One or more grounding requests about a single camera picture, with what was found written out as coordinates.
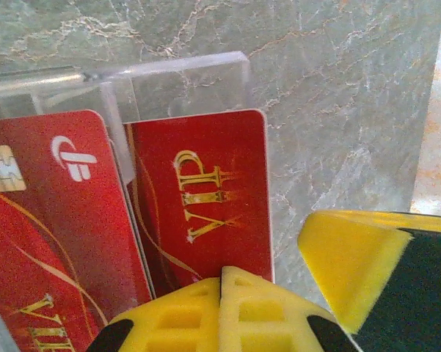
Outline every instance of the red card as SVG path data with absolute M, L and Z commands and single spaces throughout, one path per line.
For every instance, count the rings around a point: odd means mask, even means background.
M 85 351 L 148 300 L 101 117 L 0 120 L 0 314 L 19 347 Z
M 157 296 L 235 265 L 271 280 L 265 119 L 256 110 L 126 125 L 129 185 Z

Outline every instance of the black plastic part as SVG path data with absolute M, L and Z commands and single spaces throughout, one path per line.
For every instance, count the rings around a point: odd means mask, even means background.
M 87 352 L 118 352 L 134 327 L 130 319 L 122 319 L 106 326 L 88 347 Z
M 324 352 L 357 352 L 338 324 L 319 315 L 309 315 L 307 320 Z

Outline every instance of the clear acrylic holder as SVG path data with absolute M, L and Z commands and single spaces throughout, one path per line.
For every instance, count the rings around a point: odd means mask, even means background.
M 124 122 L 252 107 L 249 61 L 239 51 L 125 67 L 0 74 L 0 119 L 82 109 L 98 112 L 124 185 L 135 177 Z M 0 348 L 18 351 L 1 318 Z

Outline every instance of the yellow sponge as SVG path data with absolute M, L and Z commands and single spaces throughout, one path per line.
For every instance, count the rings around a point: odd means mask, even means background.
M 118 315 L 87 352 L 217 352 L 218 315 L 219 279 L 204 279 Z
M 364 351 L 441 351 L 441 217 L 320 210 L 299 249 Z
M 325 309 L 259 276 L 222 269 L 219 352 L 356 351 L 334 321 Z
M 321 210 L 308 216 L 299 249 L 340 325 L 355 334 L 387 284 L 408 232 L 385 213 Z

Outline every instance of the white logo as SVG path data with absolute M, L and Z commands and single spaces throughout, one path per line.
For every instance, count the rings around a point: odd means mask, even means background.
M 91 154 L 60 152 L 59 149 L 62 143 L 69 144 L 76 151 L 69 138 L 66 136 L 55 136 L 51 142 L 51 151 L 54 159 L 63 169 L 66 168 L 65 165 L 67 166 L 68 172 L 74 181 L 89 180 L 91 174 L 88 164 L 96 164 L 96 157 Z

